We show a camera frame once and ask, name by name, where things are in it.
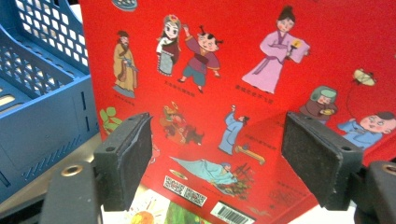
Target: purple robe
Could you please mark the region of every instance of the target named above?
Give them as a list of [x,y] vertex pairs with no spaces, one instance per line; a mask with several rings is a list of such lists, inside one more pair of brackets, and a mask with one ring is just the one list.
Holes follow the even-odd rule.
[[259,88],[262,91],[275,93],[277,81],[279,80],[280,71],[288,52],[291,51],[291,45],[299,41],[300,46],[293,49],[290,58],[299,63],[306,52],[309,50],[302,39],[286,33],[283,37],[279,31],[269,34],[260,43],[260,49],[267,55],[253,70],[244,75],[242,79],[250,85]]

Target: cartoon illustration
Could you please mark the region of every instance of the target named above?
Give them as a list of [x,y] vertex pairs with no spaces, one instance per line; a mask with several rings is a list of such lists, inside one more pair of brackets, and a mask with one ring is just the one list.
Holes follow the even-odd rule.
[[134,65],[134,56],[129,49],[129,35],[119,31],[120,39],[114,49],[114,76],[116,86],[114,90],[122,95],[134,98],[134,88],[137,87],[137,68]]
[[366,73],[362,68],[357,69],[353,73],[353,79],[356,83],[358,83],[358,85],[363,84],[366,86],[374,86],[376,83],[374,74],[371,72]]
[[219,50],[219,43],[223,43],[223,41],[217,40],[212,34],[206,33],[203,26],[200,26],[202,32],[198,34],[198,41],[190,35],[187,25],[183,28],[187,37],[187,47],[195,54],[184,69],[183,77],[177,81],[184,83],[188,77],[193,77],[194,83],[198,86],[198,91],[204,93],[202,87],[206,84],[207,69],[213,70],[215,77],[220,77],[220,64],[215,52]]
[[260,165],[263,165],[263,164],[265,163],[265,158],[264,158],[263,156],[261,156],[261,155],[259,155],[259,154],[257,154],[257,153],[252,152],[252,151],[249,150],[249,148],[246,147],[246,146],[243,146],[243,147],[241,147],[241,146],[236,146],[234,149],[235,149],[235,152],[236,152],[236,153],[242,152],[242,153],[245,153],[246,155],[248,155],[249,157],[251,157],[251,158],[257,160],[257,161],[259,162]]
[[179,163],[193,175],[196,175],[211,184],[232,184],[237,182],[236,177],[230,173],[231,164],[228,162],[215,164],[206,160],[183,161],[173,157],[171,157],[171,159]]
[[245,163],[238,166],[232,173],[236,176],[237,182],[229,185],[217,184],[216,188],[224,194],[237,197],[240,200],[247,200],[248,190],[251,188],[251,184],[254,183],[253,176],[255,172]]
[[235,109],[236,106],[233,105],[231,107],[231,113],[229,113],[225,118],[227,129],[225,130],[219,145],[220,150],[223,150],[230,155],[233,155],[233,144],[235,144],[236,136],[239,134],[239,131],[241,131],[241,129],[247,125],[249,120],[249,118],[246,116],[241,116],[238,119],[235,119],[233,117]]
[[326,86],[317,87],[312,91],[306,104],[300,107],[300,112],[326,124],[330,116],[337,112],[337,106],[334,104],[336,97],[337,91],[332,88]]
[[133,12],[137,8],[137,0],[112,0],[114,6],[123,10]]
[[160,118],[160,124],[166,132],[166,137],[179,144],[188,144],[190,141],[198,146],[202,144],[204,133],[198,134],[196,127],[187,123],[183,115],[178,112],[178,106],[172,102],[173,109],[163,107],[164,118]]
[[339,124],[338,128],[346,132],[343,135],[346,140],[365,150],[379,141],[383,134],[391,133],[396,128],[396,119],[391,112],[379,112],[363,118],[360,123],[351,119]]
[[111,134],[122,124],[122,120],[116,118],[117,111],[115,107],[108,107],[106,110],[101,109],[99,111],[100,118],[103,122],[103,129],[105,130],[106,134]]
[[275,93],[276,84],[285,60],[300,63],[308,53],[309,45],[289,34],[295,24],[292,7],[284,7],[276,21],[277,31],[269,34],[260,43],[266,57],[242,79],[262,91]]
[[163,19],[163,33],[158,38],[157,70],[165,76],[172,76],[172,69],[178,60],[180,47],[178,46],[178,34],[181,23],[177,16],[168,15]]

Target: cartoon child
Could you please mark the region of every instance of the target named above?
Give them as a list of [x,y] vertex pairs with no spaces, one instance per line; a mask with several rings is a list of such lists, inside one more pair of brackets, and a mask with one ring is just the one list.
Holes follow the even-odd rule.
[[212,34],[206,33],[203,26],[200,26],[202,32],[198,34],[198,41],[190,35],[188,26],[183,28],[186,32],[187,47],[195,54],[184,69],[183,77],[177,81],[183,83],[188,77],[193,77],[194,83],[198,86],[198,91],[204,93],[202,87],[205,85],[207,69],[213,70],[215,77],[220,77],[218,72],[220,64],[215,52],[219,50],[219,43],[223,43],[223,41],[217,40]]
[[134,56],[129,49],[129,35],[125,31],[119,31],[120,39],[114,49],[114,76],[116,86],[114,90],[134,98],[134,88],[137,87],[137,69],[134,66]]
[[300,112],[312,119],[317,119],[325,124],[330,116],[337,112],[334,101],[337,91],[326,86],[317,87],[305,105],[300,107]]
[[368,116],[358,124],[355,119],[339,124],[338,128],[346,132],[345,139],[365,150],[396,128],[396,119],[391,112],[379,112]]
[[267,56],[242,77],[244,81],[262,91],[275,93],[285,59],[299,63],[310,48],[302,39],[289,34],[294,24],[292,7],[284,7],[276,21],[277,31],[269,34],[260,43],[260,49]]
[[163,33],[158,38],[157,70],[165,76],[172,76],[172,69],[178,60],[180,47],[178,46],[178,34],[181,28],[180,20],[175,15],[168,15],[163,19]]
[[221,143],[219,145],[219,149],[224,152],[233,155],[233,144],[235,144],[235,140],[241,129],[247,125],[249,118],[246,116],[241,116],[238,119],[233,117],[235,113],[235,105],[232,106],[232,112],[227,115],[225,118],[225,123],[227,124],[227,129],[222,136]]

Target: blue basket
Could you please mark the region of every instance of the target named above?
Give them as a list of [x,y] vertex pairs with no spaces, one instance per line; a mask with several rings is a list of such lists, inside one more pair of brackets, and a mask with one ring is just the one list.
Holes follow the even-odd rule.
[[98,133],[82,24],[65,0],[0,1],[0,203]]

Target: book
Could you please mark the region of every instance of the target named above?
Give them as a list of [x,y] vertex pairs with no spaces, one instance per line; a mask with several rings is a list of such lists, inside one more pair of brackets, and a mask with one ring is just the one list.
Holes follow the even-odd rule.
[[395,158],[390,0],[80,4],[102,138],[149,112],[141,183],[208,222],[287,223],[317,204],[281,155],[288,111],[365,165]]

